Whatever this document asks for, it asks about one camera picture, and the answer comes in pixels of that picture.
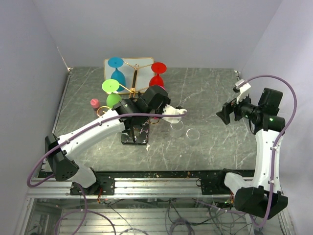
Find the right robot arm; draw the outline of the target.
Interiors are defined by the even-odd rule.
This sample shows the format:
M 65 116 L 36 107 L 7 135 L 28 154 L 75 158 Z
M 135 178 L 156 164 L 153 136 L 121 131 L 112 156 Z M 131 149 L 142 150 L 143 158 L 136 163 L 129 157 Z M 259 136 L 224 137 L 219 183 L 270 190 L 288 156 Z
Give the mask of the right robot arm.
M 256 163 L 252 181 L 235 170 L 219 171 L 215 177 L 204 178 L 198 185 L 203 195 L 231 192 L 235 209 L 260 218 L 271 219 L 288 205 L 288 198 L 282 195 L 279 183 L 279 149 L 282 141 L 280 132 L 285 127 L 285 119 L 279 117 L 282 92 L 264 88 L 257 105 L 251 104 L 250 97 L 241 102 L 233 99 L 222 106 L 216 115 L 224 124 L 246 118 L 254 125 L 252 132 L 256 139 Z

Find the clear glass cup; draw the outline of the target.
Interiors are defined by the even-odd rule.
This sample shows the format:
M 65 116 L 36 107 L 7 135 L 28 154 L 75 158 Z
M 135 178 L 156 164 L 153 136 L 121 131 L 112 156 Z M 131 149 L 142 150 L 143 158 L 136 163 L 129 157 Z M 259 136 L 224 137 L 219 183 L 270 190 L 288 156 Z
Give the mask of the clear glass cup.
M 195 146 L 198 144 L 200 139 L 200 133 L 195 128 L 190 128 L 186 131 L 186 134 L 184 136 L 184 141 L 189 146 Z
M 171 123 L 169 133 L 173 138 L 179 138 L 184 132 L 184 124 L 182 121 L 178 123 Z

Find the green plastic wine glass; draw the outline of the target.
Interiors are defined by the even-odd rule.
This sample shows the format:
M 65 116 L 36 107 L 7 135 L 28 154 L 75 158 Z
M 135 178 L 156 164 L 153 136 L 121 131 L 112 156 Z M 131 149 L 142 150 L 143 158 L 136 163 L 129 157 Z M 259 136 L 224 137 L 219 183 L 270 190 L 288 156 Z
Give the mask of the green plastic wine glass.
M 119 82 L 114 79 L 108 79 L 102 83 L 102 90 L 107 94 L 106 105 L 109 108 L 113 108 L 113 106 L 122 99 L 122 97 L 117 92 L 119 87 Z

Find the blue plastic wine glass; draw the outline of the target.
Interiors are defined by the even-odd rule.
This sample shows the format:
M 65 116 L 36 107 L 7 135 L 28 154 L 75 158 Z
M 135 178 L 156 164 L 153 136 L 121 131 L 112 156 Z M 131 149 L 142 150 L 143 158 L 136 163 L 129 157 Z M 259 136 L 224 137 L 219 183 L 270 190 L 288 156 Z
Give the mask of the blue plastic wine glass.
M 114 68 L 114 72 L 111 75 L 111 79 L 114 79 L 116 81 L 119 82 L 119 84 L 121 85 L 117 92 L 122 92 L 125 90 L 125 86 L 126 86 L 126 78 L 125 75 L 119 70 L 119 68 L 121 68 L 124 65 L 124 60 L 120 57 L 112 57 L 108 60 L 108 65 L 111 68 Z

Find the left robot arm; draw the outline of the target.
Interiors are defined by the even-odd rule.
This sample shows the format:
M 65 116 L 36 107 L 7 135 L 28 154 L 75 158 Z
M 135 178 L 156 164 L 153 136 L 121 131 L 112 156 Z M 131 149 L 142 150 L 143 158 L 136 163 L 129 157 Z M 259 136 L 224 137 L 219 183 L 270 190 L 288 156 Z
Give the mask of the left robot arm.
M 119 101 L 104 115 L 63 136 L 50 134 L 45 138 L 47 161 L 56 181 L 70 180 L 87 194 L 95 194 L 106 186 L 94 169 L 78 163 L 75 158 L 101 140 L 144 124 L 147 114 L 163 114 L 170 98 L 164 88 L 154 85 L 138 98 Z

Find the red plastic wine glass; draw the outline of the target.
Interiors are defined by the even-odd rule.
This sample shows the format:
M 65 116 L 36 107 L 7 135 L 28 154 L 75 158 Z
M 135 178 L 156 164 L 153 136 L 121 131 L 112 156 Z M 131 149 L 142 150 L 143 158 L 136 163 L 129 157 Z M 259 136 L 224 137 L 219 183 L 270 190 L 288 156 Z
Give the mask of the red plastic wine glass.
M 151 78 L 149 86 L 161 85 L 164 87 L 164 81 L 160 75 L 167 71 L 167 66 L 162 62 L 154 62 L 151 65 L 151 69 L 155 73 L 155 76 Z

